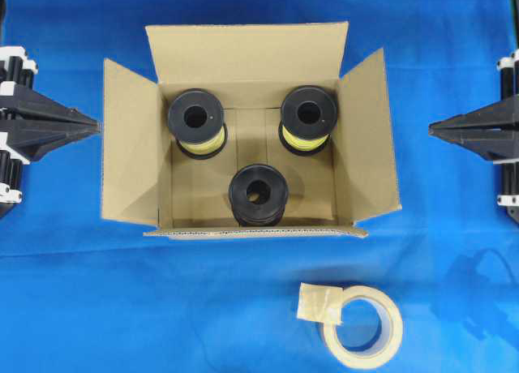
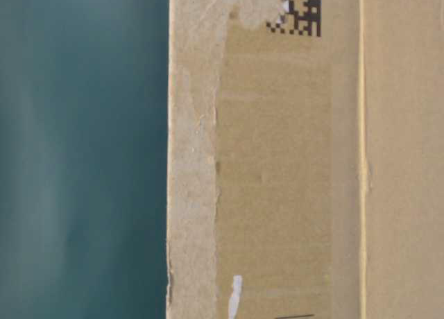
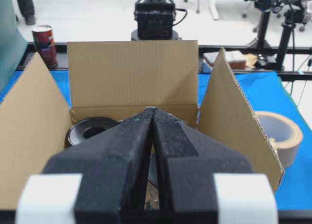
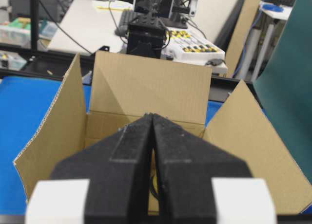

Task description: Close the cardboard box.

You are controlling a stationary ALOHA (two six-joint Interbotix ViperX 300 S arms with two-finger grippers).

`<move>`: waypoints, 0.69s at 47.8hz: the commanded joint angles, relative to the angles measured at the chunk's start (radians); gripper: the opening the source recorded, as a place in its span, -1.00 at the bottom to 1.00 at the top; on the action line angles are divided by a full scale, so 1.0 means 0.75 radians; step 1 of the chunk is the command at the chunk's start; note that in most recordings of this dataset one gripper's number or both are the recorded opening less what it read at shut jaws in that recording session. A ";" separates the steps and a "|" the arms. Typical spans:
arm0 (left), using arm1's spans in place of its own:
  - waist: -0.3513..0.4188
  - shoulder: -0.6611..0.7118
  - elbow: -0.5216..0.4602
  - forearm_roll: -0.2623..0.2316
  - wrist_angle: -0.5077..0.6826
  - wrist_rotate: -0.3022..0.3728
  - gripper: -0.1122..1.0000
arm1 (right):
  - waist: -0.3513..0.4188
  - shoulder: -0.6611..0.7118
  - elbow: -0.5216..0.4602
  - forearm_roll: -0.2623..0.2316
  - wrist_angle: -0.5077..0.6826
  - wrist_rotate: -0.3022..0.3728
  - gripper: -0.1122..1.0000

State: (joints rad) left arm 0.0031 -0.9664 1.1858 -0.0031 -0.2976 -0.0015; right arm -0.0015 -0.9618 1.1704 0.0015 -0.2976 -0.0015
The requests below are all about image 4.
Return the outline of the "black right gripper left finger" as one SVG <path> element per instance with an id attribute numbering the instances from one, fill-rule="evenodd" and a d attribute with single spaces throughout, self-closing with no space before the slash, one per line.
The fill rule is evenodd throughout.
<path id="1" fill-rule="evenodd" d="M 148 215 L 153 116 L 58 162 L 52 180 L 89 179 L 84 223 L 137 224 Z"/>

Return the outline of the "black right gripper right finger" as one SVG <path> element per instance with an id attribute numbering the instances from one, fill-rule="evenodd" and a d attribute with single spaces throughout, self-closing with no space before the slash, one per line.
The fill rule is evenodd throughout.
<path id="1" fill-rule="evenodd" d="M 184 130 L 153 116 L 159 213 L 165 224 L 215 224 L 213 177 L 250 178 L 247 163 Z"/>

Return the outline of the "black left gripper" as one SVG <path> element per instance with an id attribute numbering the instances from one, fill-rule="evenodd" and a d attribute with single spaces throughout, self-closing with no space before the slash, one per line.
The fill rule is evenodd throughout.
<path id="1" fill-rule="evenodd" d="M 128 23 L 127 54 L 160 59 L 166 28 L 152 13 L 138 15 Z"/>

